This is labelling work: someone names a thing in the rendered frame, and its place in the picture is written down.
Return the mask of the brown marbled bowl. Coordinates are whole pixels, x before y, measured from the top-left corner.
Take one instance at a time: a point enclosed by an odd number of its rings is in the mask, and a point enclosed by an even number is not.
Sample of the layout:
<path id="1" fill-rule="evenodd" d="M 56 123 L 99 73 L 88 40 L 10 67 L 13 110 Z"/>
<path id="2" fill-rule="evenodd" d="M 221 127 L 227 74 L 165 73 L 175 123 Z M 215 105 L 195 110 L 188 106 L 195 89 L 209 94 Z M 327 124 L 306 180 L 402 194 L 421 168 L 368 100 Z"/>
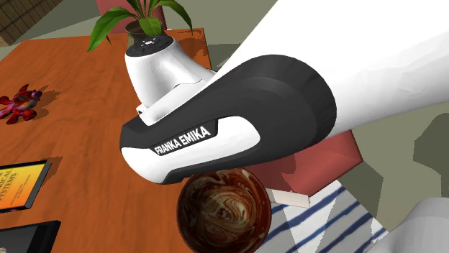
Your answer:
<path id="1" fill-rule="evenodd" d="M 255 253 L 271 226 L 271 203 L 259 179 L 239 167 L 191 176 L 176 220 L 193 253 Z"/>

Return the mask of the green potted plant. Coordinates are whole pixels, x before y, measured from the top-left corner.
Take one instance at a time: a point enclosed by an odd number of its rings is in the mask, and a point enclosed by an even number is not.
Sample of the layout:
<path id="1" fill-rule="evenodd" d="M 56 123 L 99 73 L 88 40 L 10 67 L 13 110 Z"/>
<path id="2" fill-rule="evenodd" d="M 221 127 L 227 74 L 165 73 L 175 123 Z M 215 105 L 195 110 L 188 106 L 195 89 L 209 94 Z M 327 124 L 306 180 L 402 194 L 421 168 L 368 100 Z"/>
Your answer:
<path id="1" fill-rule="evenodd" d="M 153 35 L 161 35 L 163 28 L 161 21 L 155 17 L 153 14 L 155 9 L 159 6 L 168 6 L 174 12 L 176 12 L 189 26 L 191 32 L 193 32 L 193 27 L 191 23 L 191 18 L 187 14 L 186 10 L 176 1 L 176 0 L 143 0 L 144 3 L 141 4 L 140 0 L 126 0 L 127 3 L 132 7 L 136 14 L 128 11 L 120 6 L 112 7 L 109 11 L 96 21 L 96 24 L 91 32 L 88 52 L 91 52 L 96 47 L 98 47 L 104 39 L 110 42 L 108 34 L 120 21 L 126 18 L 136 19 L 138 26 L 144 32 L 145 35 L 151 37 Z"/>

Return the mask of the blue striped white rug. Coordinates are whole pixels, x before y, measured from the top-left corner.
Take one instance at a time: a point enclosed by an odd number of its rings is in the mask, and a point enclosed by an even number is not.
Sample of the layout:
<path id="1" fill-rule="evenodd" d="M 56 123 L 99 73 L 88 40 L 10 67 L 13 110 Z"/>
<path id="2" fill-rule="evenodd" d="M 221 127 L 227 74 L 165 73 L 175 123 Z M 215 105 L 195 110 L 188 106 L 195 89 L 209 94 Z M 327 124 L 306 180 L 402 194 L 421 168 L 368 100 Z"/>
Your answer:
<path id="1" fill-rule="evenodd" d="M 388 234 L 337 180 L 309 203 L 273 203 L 270 230 L 254 253 L 366 253 Z"/>

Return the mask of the orange wooden table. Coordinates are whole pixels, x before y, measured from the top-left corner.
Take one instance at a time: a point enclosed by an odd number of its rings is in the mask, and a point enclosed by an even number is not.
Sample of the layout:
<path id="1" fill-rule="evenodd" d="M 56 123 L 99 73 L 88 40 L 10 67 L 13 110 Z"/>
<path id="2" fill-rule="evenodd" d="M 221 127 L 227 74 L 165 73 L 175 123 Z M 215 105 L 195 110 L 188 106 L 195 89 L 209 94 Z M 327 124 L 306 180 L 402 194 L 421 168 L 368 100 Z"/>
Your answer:
<path id="1" fill-rule="evenodd" d="M 0 121 L 0 165 L 49 160 L 32 207 L 0 214 L 0 228 L 59 220 L 52 253 L 191 253 L 176 224 L 181 184 L 138 176 L 119 151 L 139 100 L 124 63 L 127 35 L 95 50 L 89 38 L 27 40 L 0 61 L 0 96 L 42 90 L 37 116 Z"/>

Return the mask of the red starfish-shaped toy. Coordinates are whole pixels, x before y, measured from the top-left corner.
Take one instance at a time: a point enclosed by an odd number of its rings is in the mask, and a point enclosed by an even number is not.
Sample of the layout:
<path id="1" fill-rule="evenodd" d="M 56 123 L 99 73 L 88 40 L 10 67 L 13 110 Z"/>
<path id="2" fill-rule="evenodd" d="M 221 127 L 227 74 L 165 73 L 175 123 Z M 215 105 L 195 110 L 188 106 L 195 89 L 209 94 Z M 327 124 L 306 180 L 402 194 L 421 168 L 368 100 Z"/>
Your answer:
<path id="1" fill-rule="evenodd" d="M 24 121 L 29 121 L 37 116 L 37 112 L 33 109 L 42 96 L 41 91 L 28 91 L 28 84 L 22 86 L 12 99 L 8 96 L 0 97 L 0 104 L 6 107 L 0 109 L 0 119 L 10 116 L 7 124 L 15 124 L 19 117 Z"/>

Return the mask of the yellow orange book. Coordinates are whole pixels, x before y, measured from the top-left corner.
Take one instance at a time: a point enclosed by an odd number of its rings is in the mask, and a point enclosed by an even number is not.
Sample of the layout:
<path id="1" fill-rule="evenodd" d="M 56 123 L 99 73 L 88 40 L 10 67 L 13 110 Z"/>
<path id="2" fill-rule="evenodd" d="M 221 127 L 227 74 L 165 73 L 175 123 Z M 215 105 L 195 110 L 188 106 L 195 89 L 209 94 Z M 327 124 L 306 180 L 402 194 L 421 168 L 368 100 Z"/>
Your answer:
<path id="1" fill-rule="evenodd" d="M 47 160 L 0 166 L 0 213 L 30 209 L 50 166 Z"/>

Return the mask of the black book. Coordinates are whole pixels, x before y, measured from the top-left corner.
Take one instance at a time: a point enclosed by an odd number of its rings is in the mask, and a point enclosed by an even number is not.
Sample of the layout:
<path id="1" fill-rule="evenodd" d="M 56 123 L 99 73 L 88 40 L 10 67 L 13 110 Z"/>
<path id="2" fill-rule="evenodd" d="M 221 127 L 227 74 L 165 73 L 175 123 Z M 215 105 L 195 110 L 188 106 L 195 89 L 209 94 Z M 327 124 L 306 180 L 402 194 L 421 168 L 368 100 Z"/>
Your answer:
<path id="1" fill-rule="evenodd" d="M 51 253 L 58 220 L 0 229 L 0 253 Z"/>

